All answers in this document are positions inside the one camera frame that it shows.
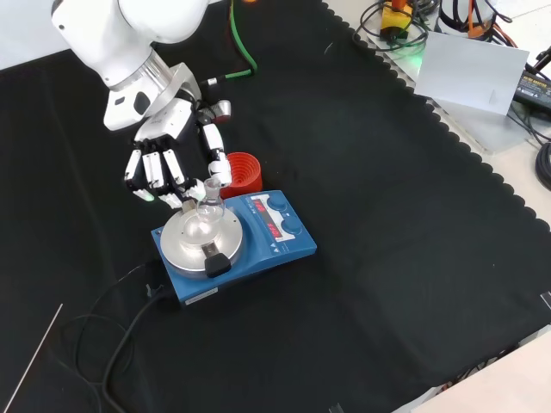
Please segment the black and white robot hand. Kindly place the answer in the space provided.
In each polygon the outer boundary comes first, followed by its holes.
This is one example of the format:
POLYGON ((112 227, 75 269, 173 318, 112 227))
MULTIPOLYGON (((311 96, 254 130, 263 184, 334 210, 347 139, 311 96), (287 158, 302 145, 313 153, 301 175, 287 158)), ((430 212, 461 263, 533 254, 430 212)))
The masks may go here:
POLYGON ((182 207, 187 200, 206 197, 204 181, 189 176, 177 154, 192 133, 201 138, 208 175, 223 188, 232 183, 231 165, 216 126, 231 117, 230 102, 208 105, 180 89, 163 108, 147 117, 145 112, 150 108, 152 98, 134 87, 109 92, 104 116, 108 129, 115 131, 143 122, 134 136, 123 175, 132 194, 146 202, 159 199, 172 209, 182 207))

